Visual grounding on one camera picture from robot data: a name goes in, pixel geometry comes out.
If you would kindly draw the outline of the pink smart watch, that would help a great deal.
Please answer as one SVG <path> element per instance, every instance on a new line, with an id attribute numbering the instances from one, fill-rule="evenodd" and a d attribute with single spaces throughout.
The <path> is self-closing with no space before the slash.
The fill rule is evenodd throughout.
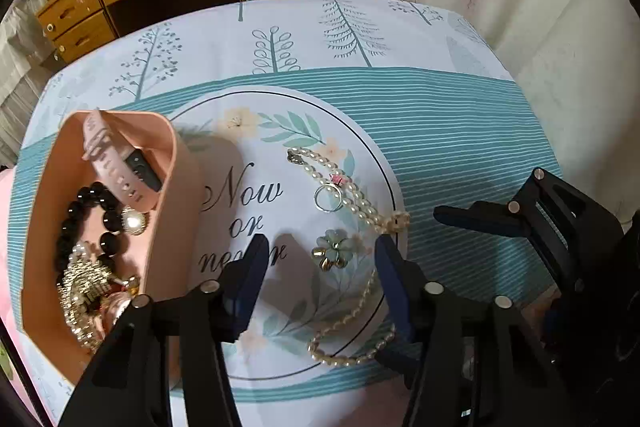
<path id="1" fill-rule="evenodd" d="M 143 154 L 99 109 L 90 110 L 82 124 L 84 155 L 99 181 L 124 206 L 141 212 L 152 210 L 163 187 L 160 177 Z"/>

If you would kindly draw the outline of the printed tablecloth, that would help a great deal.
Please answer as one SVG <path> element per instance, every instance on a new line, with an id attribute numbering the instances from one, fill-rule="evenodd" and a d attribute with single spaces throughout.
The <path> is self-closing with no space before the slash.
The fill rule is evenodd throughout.
<path id="1" fill-rule="evenodd" d="M 21 314 L 27 222 L 58 130 L 83 109 L 166 116 L 198 160 L 204 193 L 188 285 L 218 277 L 250 238 L 268 237 L 270 265 L 250 326 L 224 347 L 247 426 L 396 426 L 406 396 L 374 363 L 330 369 L 306 346 L 371 349 L 386 303 L 366 291 L 373 237 L 286 153 L 305 147 L 352 178 L 379 212 L 405 210 L 400 251 L 472 299 L 529 303 L 550 275 L 523 239 L 465 232 L 438 205 L 505 202 L 542 167 L 559 171 L 518 85 L 460 15 L 392 0 L 240 2 L 166 20 L 97 49 L 55 74 L 18 158 L 8 228 L 11 303 Z M 326 230 L 356 243 L 344 269 L 311 256 Z"/>

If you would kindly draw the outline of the gold leaf brooch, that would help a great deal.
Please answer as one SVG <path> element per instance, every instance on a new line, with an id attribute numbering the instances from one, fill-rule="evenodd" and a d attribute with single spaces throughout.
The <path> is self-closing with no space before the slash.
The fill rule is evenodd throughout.
<path id="1" fill-rule="evenodd" d="M 80 347 L 94 355 L 138 295 L 140 277 L 119 277 L 77 244 L 56 287 L 66 326 Z"/>

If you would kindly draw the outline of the green hair clip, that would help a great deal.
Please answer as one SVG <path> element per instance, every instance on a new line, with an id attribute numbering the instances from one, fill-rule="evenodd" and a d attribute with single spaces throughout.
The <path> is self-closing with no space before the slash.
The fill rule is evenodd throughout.
<path id="1" fill-rule="evenodd" d="M 9 352 L 6 351 L 6 347 L 3 346 L 3 343 L 0 343 L 0 365 L 2 367 L 2 371 L 6 374 L 6 378 L 9 381 L 14 380 L 14 368 L 9 356 Z"/>

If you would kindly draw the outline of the pink blanket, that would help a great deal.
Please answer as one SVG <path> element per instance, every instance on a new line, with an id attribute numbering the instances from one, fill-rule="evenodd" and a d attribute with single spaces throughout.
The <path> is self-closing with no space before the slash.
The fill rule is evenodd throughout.
<path id="1" fill-rule="evenodd" d="M 23 355 L 20 338 L 18 338 L 18 332 L 16 328 L 16 323 L 14 319 L 14 313 L 11 305 L 11 296 L 10 296 L 10 284 L 9 284 L 9 271 L 8 271 L 8 228 L 9 228 L 9 213 L 10 213 L 10 202 L 11 202 L 11 193 L 14 182 L 14 169 L 4 169 L 2 173 L 0 173 L 0 185 L 1 185 L 1 208 L 0 208 L 0 257 L 1 257 L 1 296 L 0 296 L 0 311 L 1 311 L 1 320 L 6 326 L 6 330 L 11 336 L 12 343 L 18 351 L 19 355 Z M 24 406 L 27 407 L 39 426 L 41 426 L 40 419 L 37 415 L 36 409 L 32 405 L 32 400 L 29 399 L 28 394 L 26 392 L 26 388 L 20 380 L 20 377 L 17 374 L 17 369 L 15 364 L 12 362 L 14 368 L 14 380 L 9 381 L 12 385 L 13 389 L 16 391 L 17 395 L 20 397 Z"/>

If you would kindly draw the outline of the round pearl earring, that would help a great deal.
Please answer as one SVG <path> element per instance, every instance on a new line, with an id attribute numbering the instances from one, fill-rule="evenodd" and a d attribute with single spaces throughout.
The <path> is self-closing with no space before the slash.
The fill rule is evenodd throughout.
<path id="1" fill-rule="evenodd" d="M 122 217 L 122 229 L 129 235 L 141 235 L 148 226 L 146 214 L 129 206 L 122 210 L 120 217 Z"/>

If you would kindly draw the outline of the white lace cover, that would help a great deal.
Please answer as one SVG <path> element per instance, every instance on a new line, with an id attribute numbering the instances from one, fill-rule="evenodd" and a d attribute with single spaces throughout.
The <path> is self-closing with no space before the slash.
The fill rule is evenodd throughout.
<path id="1" fill-rule="evenodd" d="M 36 13 L 47 0 L 13 0 L 1 19 L 1 164 L 17 161 L 32 112 L 52 76 L 53 46 Z"/>

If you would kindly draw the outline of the green flower earring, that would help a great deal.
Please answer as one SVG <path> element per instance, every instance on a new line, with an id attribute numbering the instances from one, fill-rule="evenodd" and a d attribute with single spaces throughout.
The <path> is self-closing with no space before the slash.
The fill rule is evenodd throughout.
<path id="1" fill-rule="evenodd" d="M 345 231 L 326 230 L 316 240 L 311 256 L 323 272 L 328 272 L 332 268 L 346 268 L 356 251 L 356 243 Z"/>

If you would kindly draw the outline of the pink plastic tray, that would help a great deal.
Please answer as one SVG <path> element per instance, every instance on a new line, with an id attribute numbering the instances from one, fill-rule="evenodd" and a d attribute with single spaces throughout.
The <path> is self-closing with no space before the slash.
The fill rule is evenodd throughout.
<path id="1" fill-rule="evenodd" d="M 23 329 L 72 384 L 91 353 L 64 322 L 56 284 L 77 244 L 119 277 L 140 277 L 138 295 L 156 301 L 186 292 L 204 184 L 198 162 L 169 120 L 150 112 L 101 112 L 134 147 L 140 147 L 163 187 L 138 236 L 122 229 L 126 207 L 99 181 L 84 155 L 82 124 L 90 110 L 66 119 L 37 186 L 26 235 L 21 314 Z"/>

